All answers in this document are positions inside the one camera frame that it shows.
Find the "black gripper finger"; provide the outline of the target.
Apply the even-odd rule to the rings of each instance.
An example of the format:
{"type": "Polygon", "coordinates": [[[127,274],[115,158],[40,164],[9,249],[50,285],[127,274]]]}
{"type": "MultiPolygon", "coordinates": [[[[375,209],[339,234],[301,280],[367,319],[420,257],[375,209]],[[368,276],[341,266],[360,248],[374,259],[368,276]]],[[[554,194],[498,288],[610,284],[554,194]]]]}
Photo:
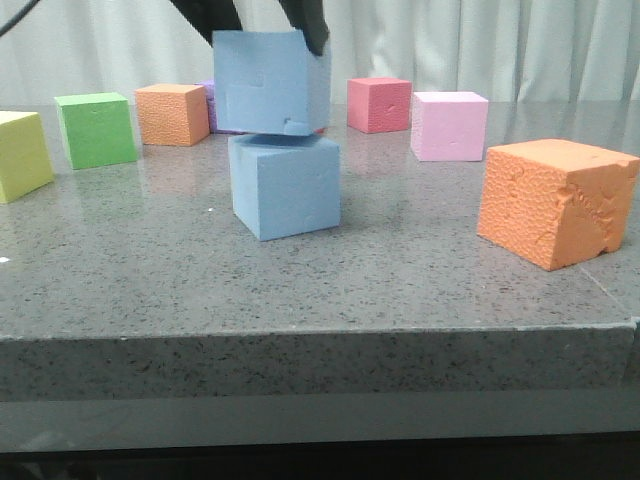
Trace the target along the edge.
{"type": "Polygon", "coordinates": [[[329,28],[322,0],[280,0],[290,25],[303,32],[306,45],[313,55],[323,55],[329,40],[329,28]]]}
{"type": "Polygon", "coordinates": [[[171,0],[172,5],[209,44],[214,31],[241,31],[241,20],[233,0],[171,0]]]}

